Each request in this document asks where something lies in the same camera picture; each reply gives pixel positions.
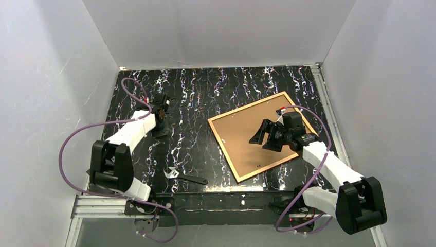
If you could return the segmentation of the wooden picture frame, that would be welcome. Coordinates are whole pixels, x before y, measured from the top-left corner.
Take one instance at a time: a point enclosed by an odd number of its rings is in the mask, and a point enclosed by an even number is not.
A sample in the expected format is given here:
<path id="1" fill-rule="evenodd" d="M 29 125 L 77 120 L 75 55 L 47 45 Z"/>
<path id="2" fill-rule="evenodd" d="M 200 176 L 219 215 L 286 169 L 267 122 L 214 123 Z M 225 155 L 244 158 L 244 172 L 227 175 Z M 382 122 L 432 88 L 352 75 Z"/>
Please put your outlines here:
<path id="1" fill-rule="evenodd" d="M 280 92 L 208 119 L 238 183 L 299 156 L 288 147 L 281 152 L 263 149 L 268 135 L 260 145 L 249 143 L 264 119 L 277 121 L 276 110 L 294 104 L 286 92 Z"/>

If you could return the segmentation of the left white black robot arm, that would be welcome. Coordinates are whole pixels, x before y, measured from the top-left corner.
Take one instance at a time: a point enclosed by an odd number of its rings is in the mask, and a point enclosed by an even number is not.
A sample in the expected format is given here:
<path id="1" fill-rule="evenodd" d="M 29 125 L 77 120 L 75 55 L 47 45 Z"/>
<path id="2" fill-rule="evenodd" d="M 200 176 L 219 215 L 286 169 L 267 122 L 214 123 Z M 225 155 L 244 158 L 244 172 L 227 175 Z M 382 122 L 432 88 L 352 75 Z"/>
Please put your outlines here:
<path id="1" fill-rule="evenodd" d="M 149 102 L 151 110 L 147 107 L 137 109 L 132 122 L 126 123 L 108 139 L 93 143 L 87 172 L 92 185 L 128 198 L 149 200 L 152 189 L 134 177 L 132 153 L 148 134 L 154 138 L 168 135 L 165 118 L 170 100 L 165 93 L 155 95 Z"/>

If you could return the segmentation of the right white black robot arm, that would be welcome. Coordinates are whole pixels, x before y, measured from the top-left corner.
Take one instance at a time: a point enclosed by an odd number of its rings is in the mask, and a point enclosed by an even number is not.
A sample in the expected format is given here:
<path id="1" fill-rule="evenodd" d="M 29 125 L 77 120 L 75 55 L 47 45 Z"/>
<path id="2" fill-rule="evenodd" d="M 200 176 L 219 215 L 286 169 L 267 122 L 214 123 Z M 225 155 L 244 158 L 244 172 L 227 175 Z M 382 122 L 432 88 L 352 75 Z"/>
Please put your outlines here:
<path id="1" fill-rule="evenodd" d="M 317 209 L 336 219 L 350 235 L 385 224 L 388 218 L 380 181 L 354 171 L 316 134 L 307 133 L 301 113 L 286 112 L 284 108 L 276 112 L 279 119 L 275 122 L 264 119 L 249 143 L 275 152 L 288 146 L 306 162 L 317 165 L 316 171 L 334 188 L 330 192 L 312 183 L 297 187 L 280 216 L 284 217 L 293 207 Z"/>

